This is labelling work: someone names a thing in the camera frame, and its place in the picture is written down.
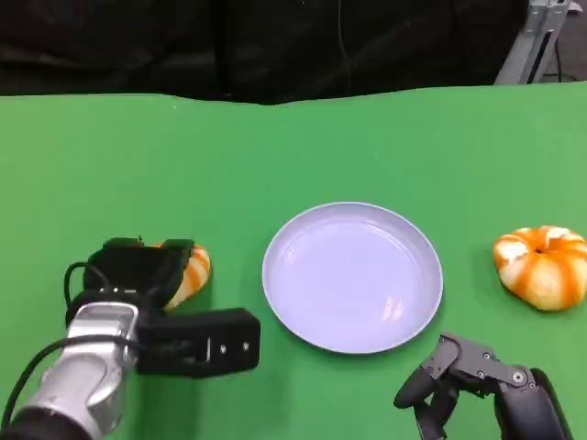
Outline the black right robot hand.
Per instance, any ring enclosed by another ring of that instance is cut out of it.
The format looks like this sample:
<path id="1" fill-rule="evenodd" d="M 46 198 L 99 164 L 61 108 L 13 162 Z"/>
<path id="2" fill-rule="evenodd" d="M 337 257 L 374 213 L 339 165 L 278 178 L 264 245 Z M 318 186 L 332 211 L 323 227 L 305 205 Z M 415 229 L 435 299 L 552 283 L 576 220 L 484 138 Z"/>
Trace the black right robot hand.
<path id="1" fill-rule="evenodd" d="M 462 336 L 442 334 L 431 355 L 395 395 L 398 409 L 413 409 L 422 439 L 446 439 L 459 397 L 493 396 L 503 439 L 571 439 L 572 433 L 547 374 L 503 363 L 493 349 Z"/>

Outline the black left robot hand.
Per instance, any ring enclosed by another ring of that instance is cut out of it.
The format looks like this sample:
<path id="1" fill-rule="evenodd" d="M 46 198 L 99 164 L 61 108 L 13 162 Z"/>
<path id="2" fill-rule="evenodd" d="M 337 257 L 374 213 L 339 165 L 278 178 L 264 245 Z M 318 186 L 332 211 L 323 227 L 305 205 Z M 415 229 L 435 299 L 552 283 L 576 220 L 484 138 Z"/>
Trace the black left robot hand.
<path id="1" fill-rule="evenodd" d="M 87 260 L 83 289 L 106 301 L 170 310 L 195 292 L 188 275 L 194 251 L 191 239 L 147 246 L 138 238 L 111 238 Z"/>

